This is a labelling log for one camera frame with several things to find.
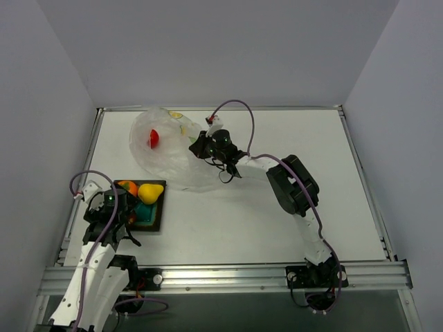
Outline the translucent white plastic bag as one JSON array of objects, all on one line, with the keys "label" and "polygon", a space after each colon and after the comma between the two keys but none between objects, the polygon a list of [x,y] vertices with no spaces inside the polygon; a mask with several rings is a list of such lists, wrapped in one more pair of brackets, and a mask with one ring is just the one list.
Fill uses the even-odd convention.
[{"label": "translucent white plastic bag", "polygon": [[[159,145],[154,149],[147,146],[152,129],[160,136]],[[176,190],[213,190],[221,184],[219,170],[198,159],[189,150],[201,130],[200,124],[182,113],[152,107],[133,121],[129,133],[129,149],[142,169],[167,181]]]}]

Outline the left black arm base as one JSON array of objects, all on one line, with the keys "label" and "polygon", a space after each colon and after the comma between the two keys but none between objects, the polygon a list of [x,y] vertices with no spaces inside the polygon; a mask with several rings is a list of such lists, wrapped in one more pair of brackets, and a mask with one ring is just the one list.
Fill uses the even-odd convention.
[{"label": "left black arm base", "polygon": [[144,316],[162,313],[169,309],[164,300],[154,299],[145,295],[146,291],[160,291],[163,283],[163,271],[160,268],[142,268],[132,275],[126,291],[134,291],[134,296],[121,295],[114,305],[119,315]]}]

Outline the dark brown fake fruit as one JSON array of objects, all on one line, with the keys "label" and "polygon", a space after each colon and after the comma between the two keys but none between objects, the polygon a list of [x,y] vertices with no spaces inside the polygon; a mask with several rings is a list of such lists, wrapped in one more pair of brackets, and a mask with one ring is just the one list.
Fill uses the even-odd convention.
[{"label": "dark brown fake fruit", "polygon": [[136,214],[130,214],[128,217],[128,223],[133,224],[136,222],[136,219],[137,219]]}]

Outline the red fake apple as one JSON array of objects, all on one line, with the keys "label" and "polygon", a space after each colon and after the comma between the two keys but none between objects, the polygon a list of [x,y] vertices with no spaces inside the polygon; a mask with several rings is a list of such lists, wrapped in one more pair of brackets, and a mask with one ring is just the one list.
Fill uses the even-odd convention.
[{"label": "red fake apple", "polygon": [[147,139],[147,146],[151,149],[154,149],[159,145],[159,140],[159,133],[155,129],[152,129]]}]

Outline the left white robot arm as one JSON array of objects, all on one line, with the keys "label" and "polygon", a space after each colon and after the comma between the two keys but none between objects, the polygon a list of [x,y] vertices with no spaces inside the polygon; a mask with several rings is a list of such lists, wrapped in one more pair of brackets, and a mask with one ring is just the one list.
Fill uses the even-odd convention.
[{"label": "left white robot arm", "polygon": [[94,194],[84,213],[89,223],[80,257],[62,301],[35,331],[102,331],[123,290],[135,288],[140,273],[134,256],[118,255],[127,234],[128,192],[122,188]]}]

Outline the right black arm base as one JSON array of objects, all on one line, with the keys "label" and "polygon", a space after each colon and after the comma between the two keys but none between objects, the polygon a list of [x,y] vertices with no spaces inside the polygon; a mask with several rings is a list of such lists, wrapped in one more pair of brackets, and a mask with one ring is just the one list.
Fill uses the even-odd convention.
[{"label": "right black arm base", "polygon": [[349,286],[344,266],[287,266],[285,272],[292,302],[313,313],[326,315],[335,307],[341,291]]}]

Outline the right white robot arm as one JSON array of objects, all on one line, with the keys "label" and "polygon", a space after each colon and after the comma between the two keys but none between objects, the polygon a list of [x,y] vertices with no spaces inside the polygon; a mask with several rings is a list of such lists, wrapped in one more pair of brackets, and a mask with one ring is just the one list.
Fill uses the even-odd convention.
[{"label": "right white robot arm", "polygon": [[321,286],[332,278],[332,273],[341,272],[337,255],[323,236],[323,223],[316,209],[319,186],[297,156],[250,156],[232,143],[225,129],[211,135],[201,131],[189,150],[199,159],[223,165],[232,177],[269,182],[280,207],[294,218],[302,236],[311,283]]}]

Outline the orange fake persimmon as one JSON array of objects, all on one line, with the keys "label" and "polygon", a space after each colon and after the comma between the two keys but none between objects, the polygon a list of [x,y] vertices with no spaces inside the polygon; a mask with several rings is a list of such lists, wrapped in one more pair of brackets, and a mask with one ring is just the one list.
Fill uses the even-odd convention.
[{"label": "orange fake persimmon", "polygon": [[133,181],[118,181],[117,184],[129,192],[132,196],[138,196],[138,186]]}]

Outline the yellow fake pear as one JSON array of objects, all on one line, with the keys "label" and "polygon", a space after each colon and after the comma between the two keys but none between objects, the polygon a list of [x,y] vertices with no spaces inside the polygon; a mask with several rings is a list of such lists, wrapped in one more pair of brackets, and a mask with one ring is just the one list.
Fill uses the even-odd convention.
[{"label": "yellow fake pear", "polygon": [[138,197],[146,205],[155,204],[160,195],[164,192],[164,187],[159,184],[144,183],[138,188]]}]

